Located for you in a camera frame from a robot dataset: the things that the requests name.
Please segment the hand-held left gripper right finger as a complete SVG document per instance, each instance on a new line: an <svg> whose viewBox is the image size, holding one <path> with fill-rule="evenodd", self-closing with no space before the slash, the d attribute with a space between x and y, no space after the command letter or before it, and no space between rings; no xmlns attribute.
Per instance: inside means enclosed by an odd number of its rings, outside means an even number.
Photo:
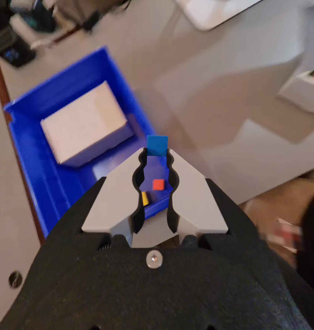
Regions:
<svg viewBox="0 0 314 330"><path fill-rule="evenodd" d="M174 150L167 150L169 195L167 225L179 236L200 238L204 234L226 234L229 230L205 176Z"/></svg>

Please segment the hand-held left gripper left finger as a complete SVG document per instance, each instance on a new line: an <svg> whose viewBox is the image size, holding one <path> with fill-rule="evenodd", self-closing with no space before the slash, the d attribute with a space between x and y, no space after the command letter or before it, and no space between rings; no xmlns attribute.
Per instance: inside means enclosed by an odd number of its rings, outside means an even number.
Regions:
<svg viewBox="0 0 314 330"><path fill-rule="evenodd" d="M139 187L146 163L147 149L142 147L106 176L81 227L83 232L121 234L132 241L145 220Z"/></svg>

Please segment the blue plastic bin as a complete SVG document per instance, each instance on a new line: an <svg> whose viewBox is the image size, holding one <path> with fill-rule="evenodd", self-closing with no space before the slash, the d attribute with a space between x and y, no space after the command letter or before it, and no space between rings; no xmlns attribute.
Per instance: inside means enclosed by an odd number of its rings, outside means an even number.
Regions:
<svg viewBox="0 0 314 330"><path fill-rule="evenodd" d="M81 167L56 162L41 120L107 81L134 135ZM101 177L139 148L155 130L106 47L57 73L8 103L10 133L44 237Z"/></svg>

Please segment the blue cube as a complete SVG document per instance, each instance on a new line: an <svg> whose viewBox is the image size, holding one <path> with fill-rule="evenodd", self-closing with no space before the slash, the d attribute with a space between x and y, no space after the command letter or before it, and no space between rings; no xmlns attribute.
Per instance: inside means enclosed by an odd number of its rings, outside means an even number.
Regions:
<svg viewBox="0 0 314 330"><path fill-rule="evenodd" d="M166 157L168 150L168 136L148 135L147 156Z"/></svg>

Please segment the white cardboard mailer box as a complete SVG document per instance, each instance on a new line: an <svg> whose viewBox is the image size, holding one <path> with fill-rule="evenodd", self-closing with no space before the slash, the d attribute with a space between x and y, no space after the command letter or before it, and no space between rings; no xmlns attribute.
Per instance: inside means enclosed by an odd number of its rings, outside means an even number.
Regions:
<svg viewBox="0 0 314 330"><path fill-rule="evenodd" d="M81 167L134 135L107 81L41 120L56 162Z"/></svg>
<svg viewBox="0 0 314 330"><path fill-rule="evenodd" d="M314 70L292 74L279 89L277 96L314 114Z"/></svg>

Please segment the round metal desk screw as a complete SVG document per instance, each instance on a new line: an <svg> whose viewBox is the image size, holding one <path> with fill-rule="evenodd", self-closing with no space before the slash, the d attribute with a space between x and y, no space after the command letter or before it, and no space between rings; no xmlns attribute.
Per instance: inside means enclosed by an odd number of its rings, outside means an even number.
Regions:
<svg viewBox="0 0 314 330"><path fill-rule="evenodd" d="M18 289L23 283L22 273L18 270L14 270L8 277L8 283L11 289Z"/></svg>

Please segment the grey desk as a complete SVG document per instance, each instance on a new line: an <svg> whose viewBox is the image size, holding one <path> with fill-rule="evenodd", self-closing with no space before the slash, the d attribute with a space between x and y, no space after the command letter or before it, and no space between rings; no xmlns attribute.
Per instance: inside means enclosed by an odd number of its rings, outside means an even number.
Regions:
<svg viewBox="0 0 314 330"><path fill-rule="evenodd" d="M207 181L230 233L204 248L147 249L80 232L106 184L100 179L52 229L0 329L314 329L291 297L281 261L237 206L314 168L308 115L274 100L290 75L299 1L262 1L210 32L176 21L171 1L136 1L103 18L97 34L76 32L59 57L20 69L33 87L93 45L107 45L139 105L169 145ZM314 295L305 307L313 308Z"/></svg>

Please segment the person's black sweater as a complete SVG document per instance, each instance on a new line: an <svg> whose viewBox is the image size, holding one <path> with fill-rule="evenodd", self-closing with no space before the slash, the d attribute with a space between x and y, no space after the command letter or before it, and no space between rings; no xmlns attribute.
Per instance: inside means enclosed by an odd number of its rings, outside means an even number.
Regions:
<svg viewBox="0 0 314 330"><path fill-rule="evenodd" d="M297 272L314 290L314 198L302 221L304 250L297 253Z"/></svg>

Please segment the black power adapter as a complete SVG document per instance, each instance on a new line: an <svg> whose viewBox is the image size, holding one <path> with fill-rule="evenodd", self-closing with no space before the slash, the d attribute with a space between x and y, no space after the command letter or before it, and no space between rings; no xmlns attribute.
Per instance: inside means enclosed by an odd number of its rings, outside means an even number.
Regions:
<svg viewBox="0 0 314 330"><path fill-rule="evenodd" d="M20 36L13 45L7 47L0 53L6 62L8 62L13 67L22 67L36 58L37 52L27 44Z"/></svg>

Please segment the black battery charger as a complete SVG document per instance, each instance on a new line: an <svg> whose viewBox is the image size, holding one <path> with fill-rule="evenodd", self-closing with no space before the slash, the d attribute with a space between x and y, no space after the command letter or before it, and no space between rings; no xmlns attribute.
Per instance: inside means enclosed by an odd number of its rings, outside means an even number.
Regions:
<svg viewBox="0 0 314 330"><path fill-rule="evenodd" d="M37 3L33 10L20 13L19 16L29 27L37 32L53 33L57 28L57 23L52 13L42 3Z"/></svg>

